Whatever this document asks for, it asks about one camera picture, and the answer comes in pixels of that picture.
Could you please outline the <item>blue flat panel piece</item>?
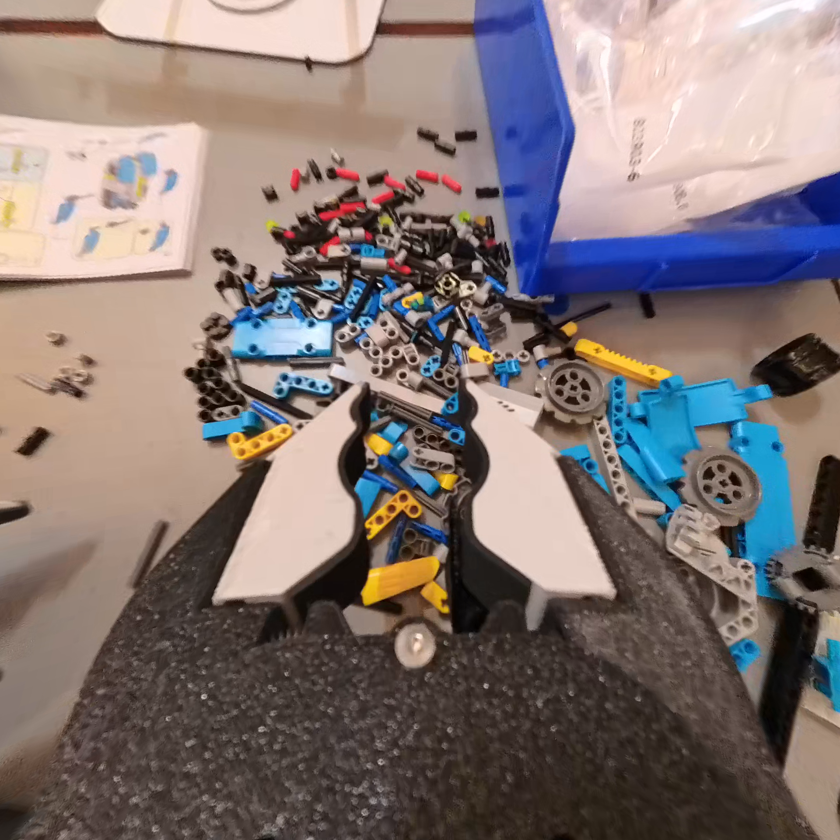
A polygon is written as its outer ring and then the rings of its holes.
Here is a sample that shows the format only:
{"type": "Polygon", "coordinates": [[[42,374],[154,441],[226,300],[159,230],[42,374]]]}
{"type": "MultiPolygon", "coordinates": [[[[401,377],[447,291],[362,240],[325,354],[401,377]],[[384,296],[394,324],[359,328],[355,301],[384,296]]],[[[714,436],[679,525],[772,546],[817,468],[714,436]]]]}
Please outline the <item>blue flat panel piece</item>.
{"type": "Polygon", "coordinates": [[[685,474],[688,453],[701,447],[698,427],[745,420],[748,405],[772,396],[768,385],[739,388],[731,379],[687,385],[675,375],[637,394],[629,406],[627,435],[651,477],[670,484],[685,474]]]}
{"type": "Polygon", "coordinates": [[[757,593],[782,601],[766,574],[772,557],[797,544],[788,465],[775,426],[740,421],[730,429],[730,449],[752,468],[761,485],[753,517],[736,529],[740,556],[755,568],[757,593]]]}

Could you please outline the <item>long grey holed beam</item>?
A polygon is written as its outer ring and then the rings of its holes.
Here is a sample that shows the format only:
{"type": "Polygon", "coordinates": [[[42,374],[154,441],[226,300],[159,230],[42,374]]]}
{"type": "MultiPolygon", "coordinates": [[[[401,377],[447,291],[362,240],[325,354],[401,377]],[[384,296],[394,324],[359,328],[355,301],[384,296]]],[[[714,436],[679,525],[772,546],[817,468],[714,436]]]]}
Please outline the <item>long grey holed beam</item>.
{"type": "Polygon", "coordinates": [[[627,484],[621,459],[617,453],[616,443],[611,427],[606,419],[606,413],[601,412],[593,416],[593,433],[598,446],[603,466],[603,475],[606,480],[615,504],[634,521],[637,519],[637,511],[634,498],[627,484]]]}

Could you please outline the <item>grey angled frame piece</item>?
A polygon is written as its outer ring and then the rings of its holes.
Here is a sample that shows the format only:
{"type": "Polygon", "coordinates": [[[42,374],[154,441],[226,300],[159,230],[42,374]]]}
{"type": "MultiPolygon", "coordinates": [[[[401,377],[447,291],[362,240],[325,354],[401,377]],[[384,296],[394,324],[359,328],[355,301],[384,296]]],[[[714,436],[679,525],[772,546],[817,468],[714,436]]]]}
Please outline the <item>grey angled frame piece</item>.
{"type": "Polygon", "coordinates": [[[665,547],[723,642],[732,646],[759,627],[756,573],[750,561],[730,555],[718,535],[720,527],[714,515],[684,504],[668,520],[665,547]]]}

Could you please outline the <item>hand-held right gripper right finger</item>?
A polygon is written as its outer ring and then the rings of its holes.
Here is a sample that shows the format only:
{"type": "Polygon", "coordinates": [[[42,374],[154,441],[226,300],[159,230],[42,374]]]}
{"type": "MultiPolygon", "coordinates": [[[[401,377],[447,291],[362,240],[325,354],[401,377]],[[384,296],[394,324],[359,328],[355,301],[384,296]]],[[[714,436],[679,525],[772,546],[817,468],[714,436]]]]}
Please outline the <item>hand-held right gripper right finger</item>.
{"type": "Polygon", "coordinates": [[[469,598],[486,617],[513,604],[529,631],[556,602],[614,602],[616,583],[556,449],[473,381],[462,381],[458,403],[469,482],[459,569],[469,598]]]}

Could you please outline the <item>open instruction booklet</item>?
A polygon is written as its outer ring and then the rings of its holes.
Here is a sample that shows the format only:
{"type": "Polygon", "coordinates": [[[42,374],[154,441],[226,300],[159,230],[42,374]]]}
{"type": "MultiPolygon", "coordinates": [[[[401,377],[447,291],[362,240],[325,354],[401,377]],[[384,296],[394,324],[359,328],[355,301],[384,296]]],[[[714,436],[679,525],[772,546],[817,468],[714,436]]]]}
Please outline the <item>open instruction booklet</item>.
{"type": "Polygon", "coordinates": [[[2,281],[183,274],[209,132],[1,118],[2,281]]]}

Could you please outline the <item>clear plastic bags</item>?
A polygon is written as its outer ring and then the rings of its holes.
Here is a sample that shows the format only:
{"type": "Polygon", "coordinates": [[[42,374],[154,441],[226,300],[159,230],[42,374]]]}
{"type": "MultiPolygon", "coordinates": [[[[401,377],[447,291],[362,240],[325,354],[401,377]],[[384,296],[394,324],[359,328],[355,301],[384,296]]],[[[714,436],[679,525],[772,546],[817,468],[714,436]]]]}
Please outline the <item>clear plastic bags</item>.
{"type": "Polygon", "coordinates": [[[554,240],[830,224],[839,2],[545,2],[574,143],[554,240]]]}

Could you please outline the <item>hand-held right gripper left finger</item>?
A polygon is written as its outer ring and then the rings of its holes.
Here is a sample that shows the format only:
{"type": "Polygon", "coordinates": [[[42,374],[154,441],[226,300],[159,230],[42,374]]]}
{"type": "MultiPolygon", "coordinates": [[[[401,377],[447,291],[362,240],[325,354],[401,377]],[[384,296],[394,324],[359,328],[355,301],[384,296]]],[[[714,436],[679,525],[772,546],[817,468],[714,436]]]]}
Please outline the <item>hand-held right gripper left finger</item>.
{"type": "Polygon", "coordinates": [[[354,486],[366,459],[371,388],[350,386],[273,454],[228,556],[212,605],[263,605],[302,625],[318,604],[342,613],[371,567],[354,486]]]}

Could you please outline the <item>blue storage bin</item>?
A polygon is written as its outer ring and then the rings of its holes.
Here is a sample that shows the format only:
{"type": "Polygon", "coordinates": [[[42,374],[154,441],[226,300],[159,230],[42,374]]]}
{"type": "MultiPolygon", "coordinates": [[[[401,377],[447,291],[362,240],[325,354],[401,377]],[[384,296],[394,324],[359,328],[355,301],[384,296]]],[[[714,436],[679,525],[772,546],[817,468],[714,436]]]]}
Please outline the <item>blue storage bin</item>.
{"type": "Polygon", "coordinates": [[[479,68],[519,288],[531,297],[769,287],[838,278],[838,175],[805,189],[815,226],[553,241],[574,124],[543,2],[476,2],[479,68]]]}

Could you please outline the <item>grey desk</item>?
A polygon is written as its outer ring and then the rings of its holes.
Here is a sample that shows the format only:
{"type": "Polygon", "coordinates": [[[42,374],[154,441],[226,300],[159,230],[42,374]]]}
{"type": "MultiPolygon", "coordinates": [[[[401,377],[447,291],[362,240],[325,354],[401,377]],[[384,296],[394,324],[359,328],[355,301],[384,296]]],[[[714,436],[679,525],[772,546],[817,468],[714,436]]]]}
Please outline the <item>grey desk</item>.
{"type": "Polygon", "coordinates": [[[210,130],[190,277],[2,281],[2,501],[31,506],[2,526],[2,810],[28,813],[21,838],[816,838],[676,561],[569,458],[610,604],[556,602],[529,631],[510,603],[463,618],[456,592],[452,633],[420,615],[374,635],[324,603],[302,625],[212,605],[273,455],[236,467],[201,440],[182,372],[223,307],[211,247],[279,270],[266,218],[333,188],[270,209],[260,187],[331,146],[430,167],[418,124],[477,128],[446,168],[468,193],[493,181],[479,68],[475,36],[385,37],[312,73],[2,37],[3,105],[33,81],[76,122],[210,130]],[[85,386],[59,377],[79,353],[85,386]],[[36,426],[52,437],[17,455],[36,426]]]}

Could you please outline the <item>pile of small brick parts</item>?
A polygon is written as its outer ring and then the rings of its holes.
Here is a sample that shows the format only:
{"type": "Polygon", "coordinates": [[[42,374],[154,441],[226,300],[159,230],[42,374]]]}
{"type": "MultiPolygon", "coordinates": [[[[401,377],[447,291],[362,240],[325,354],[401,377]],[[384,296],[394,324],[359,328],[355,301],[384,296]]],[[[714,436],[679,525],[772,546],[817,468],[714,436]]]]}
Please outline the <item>pile of small brick parts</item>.
{"type": "Polygon", "coordinates": [[[201,323],[199,358],[183,371],[195,388],[203,440],[226,445],[241,466],[273,455],[352,384],[372,383],[366,465],[355,484],[367,539],[386,540],[359,603],[399,614],[418,595],[450,614],[449,511],[469,488],[465,432],[457,419],[461,381],[483,385],[531,428],[543,417],[537,376],[564,361],[576,322],[552,325],[543,304],[509,291],[507,244],[491,216],[414,213],[424,183],[461,185],[417,170],[404,181],[388,170],[360,175],[332,152],[291,172],[290,188],[311,177],[348,183],[280,226],[282,270],[259,276],[227,248],[215,288],[233,312],[201,323]]]}

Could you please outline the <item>grey spoked wheel hub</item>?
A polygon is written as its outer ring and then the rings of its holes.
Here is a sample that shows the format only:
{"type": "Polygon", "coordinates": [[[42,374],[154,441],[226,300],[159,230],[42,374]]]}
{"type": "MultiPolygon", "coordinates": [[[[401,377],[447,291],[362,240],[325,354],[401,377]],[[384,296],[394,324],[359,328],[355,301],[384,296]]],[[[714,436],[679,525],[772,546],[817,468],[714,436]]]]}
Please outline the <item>grey spoked wheel hub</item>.
{"type": "Polygon", "coordinates": [[[757,472],[731,450],[706,446],[689,451],[682,461],[681,500],[716,517],[724,527],[751,520],[763,497],[757,472]]]}
{"type": "Polygon", "coordinates": [[[562,360],[537,376],[535,394],[545,412],[562,424],[588,424],[606,409],[606,390],[593,367],[562,360]]]}

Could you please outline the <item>yellow toothed rack beam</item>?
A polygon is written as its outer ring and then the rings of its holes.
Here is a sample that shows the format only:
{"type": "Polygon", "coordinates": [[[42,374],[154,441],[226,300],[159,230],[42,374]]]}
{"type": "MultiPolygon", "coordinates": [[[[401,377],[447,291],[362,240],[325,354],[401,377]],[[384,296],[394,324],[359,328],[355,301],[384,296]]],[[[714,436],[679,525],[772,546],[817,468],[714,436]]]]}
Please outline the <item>yellow toothed rack beam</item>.
{"type": "Polygon", "coordinates": [[[650,388],[659,387],[661,382],[675,375],[662,366],[625,356],[589,339],[577,340],[574,352],[585,362],[650,388]]]}

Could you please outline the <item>long black axle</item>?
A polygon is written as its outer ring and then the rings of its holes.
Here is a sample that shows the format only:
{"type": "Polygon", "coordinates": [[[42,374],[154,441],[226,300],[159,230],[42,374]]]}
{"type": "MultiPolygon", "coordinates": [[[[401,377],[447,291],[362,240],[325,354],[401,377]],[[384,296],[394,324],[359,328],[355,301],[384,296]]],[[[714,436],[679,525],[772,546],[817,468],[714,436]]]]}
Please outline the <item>long black axle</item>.
{"type": "Polygon", "coordinates": [[[166,520],[159,520],[154,523],[129,577],[128,586],[130,589],[135,590],[141,584],[161,547],[169,526],[170,523],[166,520]]]}

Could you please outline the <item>white desk lamp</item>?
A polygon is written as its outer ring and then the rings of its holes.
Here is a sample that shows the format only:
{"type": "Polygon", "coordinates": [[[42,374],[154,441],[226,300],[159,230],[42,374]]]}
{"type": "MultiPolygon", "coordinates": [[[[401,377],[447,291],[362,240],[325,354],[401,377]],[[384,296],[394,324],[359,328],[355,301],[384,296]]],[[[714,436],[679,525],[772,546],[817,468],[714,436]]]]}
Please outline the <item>white desk lamp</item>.
{"type": "Polygon", "coordinates": [[[110,35],[163,46],[340,66],[372,46],[384,1],[105,1],[110,35]]]}

